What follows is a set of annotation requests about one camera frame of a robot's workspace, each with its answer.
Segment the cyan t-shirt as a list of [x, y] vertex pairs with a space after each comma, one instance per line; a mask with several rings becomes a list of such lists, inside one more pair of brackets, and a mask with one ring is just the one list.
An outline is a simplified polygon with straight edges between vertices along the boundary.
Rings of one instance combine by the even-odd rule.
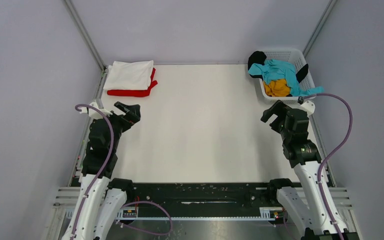
[[262, 79], [267, 84], [270, 81], [286, 79], [287, 85], [290, 87], [291, 97], [304, 97], [324, 92], [324, 88], [321, 86], [308, 90], [301, 89], [295, 66], [286, 61], [268, 59], [263, 64], [252, 63], [248, 69], [248, 74], [251, 77]]

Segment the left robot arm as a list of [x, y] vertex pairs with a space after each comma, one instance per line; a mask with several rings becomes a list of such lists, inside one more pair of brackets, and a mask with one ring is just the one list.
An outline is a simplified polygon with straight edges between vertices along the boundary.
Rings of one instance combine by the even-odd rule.
[[74, 108], [92, 122], [81, 169], [80, 193], [64, 240], [104, 240], [118, 210], [135, 200], [133, 182], [112, 179], [118, 161], [117, 148], [122, 134], [141, 120], [141, 107], [117, 101], [116, 114], [100, 108], [96, 101], [80, 103]]

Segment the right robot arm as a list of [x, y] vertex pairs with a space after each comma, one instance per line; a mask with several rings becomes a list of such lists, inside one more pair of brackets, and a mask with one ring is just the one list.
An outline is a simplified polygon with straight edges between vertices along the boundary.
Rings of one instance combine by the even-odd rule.
[[299, 199], [288, 178], [272, 179], [265, 199], [273, 206], [282, 206], [302, 240], [358, 240], [358, 233], [349, 229], [335, 206], [318, 147], [309, 139], [309, 114], [314, 109], [311, 101], [292, 108], [277, 100], [263, 112], [264, 123], [276, 116], [270, 127], [281, 136], [283, 154], [299, 179], [306, 201]]

